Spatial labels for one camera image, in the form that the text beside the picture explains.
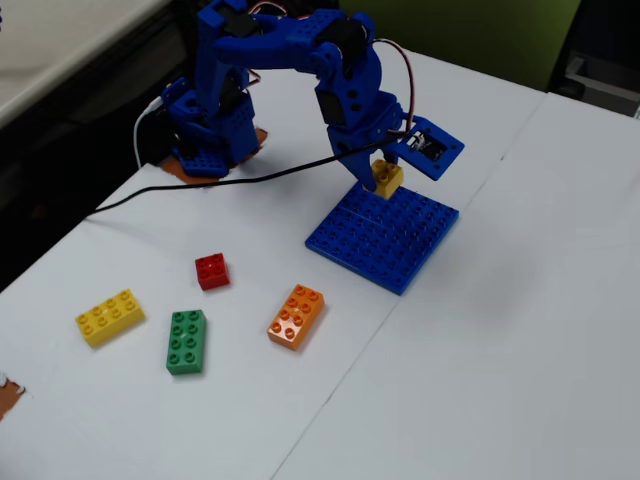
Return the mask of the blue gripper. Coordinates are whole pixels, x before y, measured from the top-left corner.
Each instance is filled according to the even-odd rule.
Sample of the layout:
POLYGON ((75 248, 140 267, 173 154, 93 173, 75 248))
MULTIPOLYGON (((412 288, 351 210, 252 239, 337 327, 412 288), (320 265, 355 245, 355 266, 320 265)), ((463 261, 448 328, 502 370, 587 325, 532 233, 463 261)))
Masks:
POLYGON ((380 77, 322 78, 315 93, 335 158, 367 190, 375 191, 370 156, 382 145, 383 159, 398 164, 398 143, 384 144, 388 131, 401 123, 397 97, 381 89, 380 77))

